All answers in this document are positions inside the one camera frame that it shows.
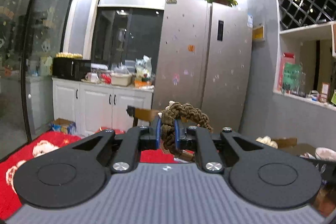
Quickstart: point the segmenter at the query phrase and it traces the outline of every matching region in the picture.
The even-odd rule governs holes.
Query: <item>microwave handle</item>
[[[72,61],[72,62],[71,62],[71,76],[73,76],[73,75],[72,75],[73,70],[74,70],[74,62]]]

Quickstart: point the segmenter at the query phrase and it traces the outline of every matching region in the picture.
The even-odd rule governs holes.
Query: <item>gray ribbed surface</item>
[[[47,211],[24,205],[9,224],[318,224],[324,218],[310,206],[291,211],[255,207],[232,193],[219,175],[196,164],[139,164],[114,175],[106,188],[76,207]]]

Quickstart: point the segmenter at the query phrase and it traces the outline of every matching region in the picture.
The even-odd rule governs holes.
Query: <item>white mug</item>
[[[87,75],[85,75],[85,79],[91,83],[97,83],[99,81],[98,74],[95,72],[89,72]]]

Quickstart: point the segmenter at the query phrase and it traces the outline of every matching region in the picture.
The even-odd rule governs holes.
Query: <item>white bowl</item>
[[[315,150],[315,156],[318,160],[336,161],[336,152],[325,147],[318,147]]]

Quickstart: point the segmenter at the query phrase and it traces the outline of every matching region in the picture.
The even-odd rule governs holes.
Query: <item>refrigerator door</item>
[[[164,109],[169,101],[201,107],[209,24],[210,5],[204,0],[166,4],[153,109]]]
[[[213,3],[202,112],[214,132],[238,130],[250,72],[252,29],[247,11]]]

